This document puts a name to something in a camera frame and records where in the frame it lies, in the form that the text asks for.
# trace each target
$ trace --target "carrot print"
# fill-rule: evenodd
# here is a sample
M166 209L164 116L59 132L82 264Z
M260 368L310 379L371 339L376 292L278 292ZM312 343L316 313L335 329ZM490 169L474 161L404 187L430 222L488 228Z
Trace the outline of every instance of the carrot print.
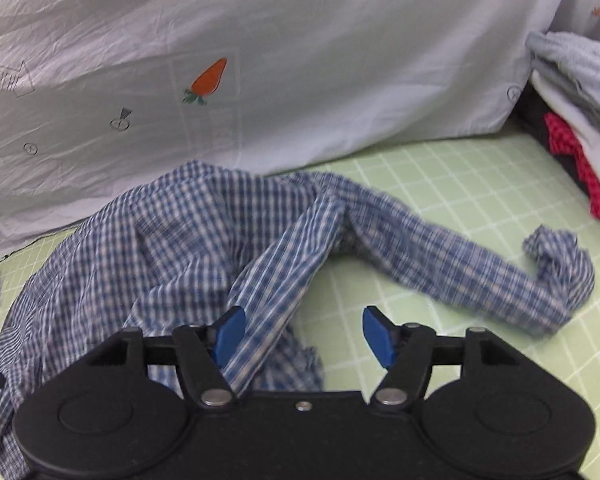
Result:
M207 68L198 79L193 82L190 89L184 91L183 103L198 101L200 105L206 105L205 97L218 90L222 79L222 72L226 67L226 58L218 59Z

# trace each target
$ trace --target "green grid mat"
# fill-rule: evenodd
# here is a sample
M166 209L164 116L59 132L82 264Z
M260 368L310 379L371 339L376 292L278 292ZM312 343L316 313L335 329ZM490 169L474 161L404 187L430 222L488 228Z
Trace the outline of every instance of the green grid mat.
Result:
M586 197L529 136L423 142L373 148L314 170L335 171L382 189L424 218L454 229L528 272L522 240L544 223L569 228L596 266L592 299L553 338L534 339L504 324L438 304L390 282L363 262L331 258L315 277L294 318L296 334L318 348L327 389L360 389L368 396L384 371L362 334L362 310L376 304L394 322L420 322L442 335L487 326L583 395L594 408L598 433L583 473L600 480L600 222ZM69 232L37 241L0 263L0 328L26 279ZM430 391L458 376L436 368Z

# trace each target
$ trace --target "orange carrot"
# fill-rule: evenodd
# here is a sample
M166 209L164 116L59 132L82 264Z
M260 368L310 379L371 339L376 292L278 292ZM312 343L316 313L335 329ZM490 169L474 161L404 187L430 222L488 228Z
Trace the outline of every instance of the orange carrot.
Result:
M203 98L218 90L225 67L226 58L223 57L222 59L218 59L218 61L207 68L200 77L193 82L191 90L187 89L184 91L184 99L182 101L186 103L198 101L198 104L206 105L206 101Z

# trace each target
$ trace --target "plaid shirt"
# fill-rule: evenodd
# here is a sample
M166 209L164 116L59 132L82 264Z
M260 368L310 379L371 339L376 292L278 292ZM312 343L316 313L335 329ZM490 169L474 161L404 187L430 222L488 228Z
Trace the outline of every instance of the plaid shirt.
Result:
M164 335L237 304L246 334L222 370L234 390L319 390L320 361L288 324L333 253L355 254L438 301L554 332L591 294L591 260L573 234L543 226L524 248L539 263L537 280L342 176L262 177L190 162L89 218L14 302L0 334L0 472L28 473L14 410L123 327ZM178 387L173 370L151 375Z

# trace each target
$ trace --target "gray garment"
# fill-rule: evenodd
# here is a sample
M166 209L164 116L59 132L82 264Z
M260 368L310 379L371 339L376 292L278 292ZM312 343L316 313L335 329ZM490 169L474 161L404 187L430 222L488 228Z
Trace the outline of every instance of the gray garment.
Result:
M600 42L570 32L531 32L532 67L560 87L600 131Z

